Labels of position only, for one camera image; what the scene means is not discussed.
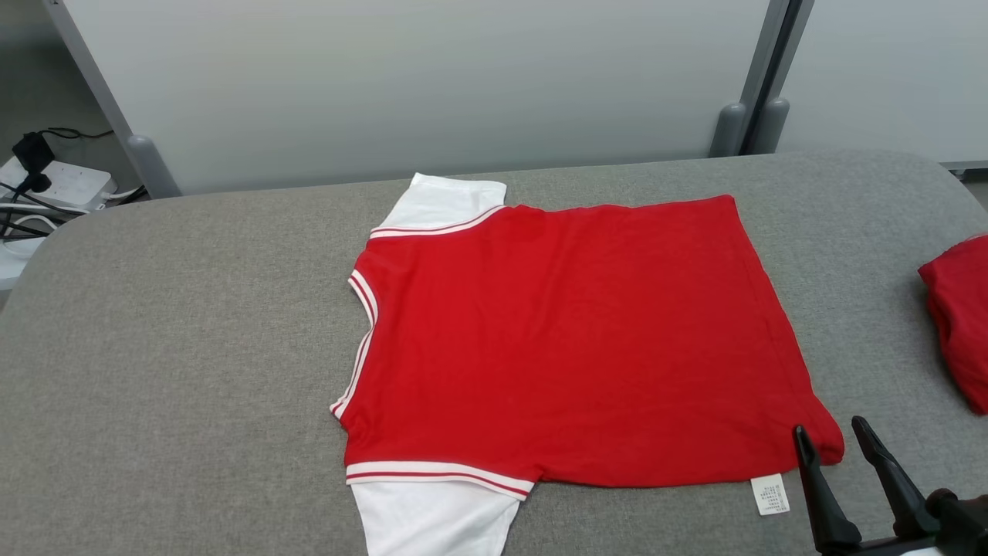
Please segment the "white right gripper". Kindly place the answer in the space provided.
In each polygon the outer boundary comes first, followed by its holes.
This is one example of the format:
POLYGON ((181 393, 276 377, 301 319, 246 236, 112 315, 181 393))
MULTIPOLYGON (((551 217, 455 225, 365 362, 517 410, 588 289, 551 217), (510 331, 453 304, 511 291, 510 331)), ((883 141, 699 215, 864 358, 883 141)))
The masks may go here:
POLYGON ((819 555, 943 555, 931 536, 941 524, 927 510, 925 498, 864 416, 855 415, 851 428, 865 460, 878 475, 892 509, 897 538, 862 542, 857 525, 844 515, 821 470, 820 454, 809 432, 793 429, 795 453, 813 544, 819 555))

